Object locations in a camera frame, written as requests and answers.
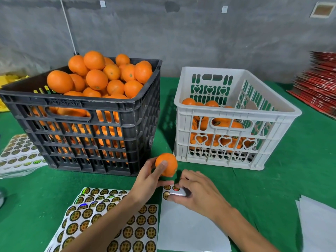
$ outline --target heart-shaped cutout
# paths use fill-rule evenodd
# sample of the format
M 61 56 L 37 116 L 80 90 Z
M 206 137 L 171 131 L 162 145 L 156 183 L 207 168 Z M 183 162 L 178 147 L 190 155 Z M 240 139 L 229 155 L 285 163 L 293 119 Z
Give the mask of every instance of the heart-shaped cutout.
M 226 93 L 226 88 L 225 87 L 222 87 L 220 90 L 220 95 L 224 95 Z
M 252 149 L 257 145 L 257 140 L 255 138 L 246 138 L 243 140 L 242 144 L 245 149 Z
M 232 138 L 230 136 L 221 136 L 219 143 L 222 147 L 227 147 L 232 143 Z
M 195 140 L 196 140 L 196 143 L 199 144 L 199 145 L 203 145 L 207 140 L 208 140 L 208 136 L 207 135 L 201 135 L 201 134 L 197 134 L 195 135 Z
M 195 91 L 196 93 L 198 93 L 200 90 L 201 90 L 201 88 L 200 88 L 199 85 L 194 86 L 194 91 Z
M 208 95 L 211 94 L 212 91 L 213 91 L 213 87 L 212 86 L 208 86 L 208 88 L 207 88 Z

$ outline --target red box stack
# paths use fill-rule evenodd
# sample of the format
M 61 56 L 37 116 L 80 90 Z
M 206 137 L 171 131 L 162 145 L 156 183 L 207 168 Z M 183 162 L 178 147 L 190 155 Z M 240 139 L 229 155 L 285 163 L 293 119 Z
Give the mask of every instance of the red box stack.
M 312 66 L 296 76 L 288 92 L 315 110 L 336 119 L 336 53 L 311 51 Z

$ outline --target white plastic crate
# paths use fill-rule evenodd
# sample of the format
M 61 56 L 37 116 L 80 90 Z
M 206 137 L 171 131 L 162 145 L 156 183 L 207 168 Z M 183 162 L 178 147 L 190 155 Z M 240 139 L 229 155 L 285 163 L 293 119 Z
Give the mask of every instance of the white plastic crate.
M 202 103 L 215 100 L 221 108 L 182 104 L 188 97 Z M 177 106 L 174 154 L 178 161 L 250 170 L 264 169 L 294 119 L 302 114 L 242 69 L 183 67 L 174 104 Z M 192 129 L 194 116 L 201 120 L 209 118 L 206 130 L 201 130 L 201 122 L 197 130 Z M 214 126 L 214 118 L 231 119 L 229 127 Z M 233 128 L 233 122 L 244 128 Z M 196 143 L 191 144 L 194 133 Z M 209 139 L 209 134 L 220 136 L 218 146 L 214 146 L 216 136 Z

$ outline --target yellow bag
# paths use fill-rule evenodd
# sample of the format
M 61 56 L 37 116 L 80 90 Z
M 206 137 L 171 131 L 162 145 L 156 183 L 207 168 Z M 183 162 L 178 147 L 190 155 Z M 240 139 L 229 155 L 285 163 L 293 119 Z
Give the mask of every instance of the yellow bag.
M 25 79 L 27 77 L 29 77 L 29 76 L 27 75 L 25 77 L 19 78 L 18 75 L 2 75 L 2 76 L 0 76 L 0 88 L 2 88 L 2 86 L 6 85 L 8 83 L 12 83 L 14 81 L 22 80 L 22 79 Z M 6 107 L 6 105 L 0 99 L 0 112 L 4 112 L 4 111 L 9 111 L 9 109 Z

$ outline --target green tablecloth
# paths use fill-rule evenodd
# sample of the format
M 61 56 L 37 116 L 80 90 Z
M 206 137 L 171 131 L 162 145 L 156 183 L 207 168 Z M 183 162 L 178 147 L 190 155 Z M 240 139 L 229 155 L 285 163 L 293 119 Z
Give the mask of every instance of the green tablecloth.
M 171 152 L 179 79 L 161 78 L 161 114 L 152 156 Z M 295 205 L 300 194 L 336 208 L 336 122 L 290 96 L 276 83 L 267 83 L 298 106 L 298 117 L 263 171 L 179 162 L 179 169 L 200 170 L 224 197 L 281 251 L 298 251 L 302 235 Z M 0 113 L 0 151 L 23 130 L 10 113 Z M 135 178 L 53 170 L 0 180 L 7 199 L 0 208 L 2 251 L 43 251 L 61 224 L 66 208 L 82 187 L 129 190 Z M 157 189 L 151 203 L 161 202 Z M 232 243 L 233 251 L 237 248 Z

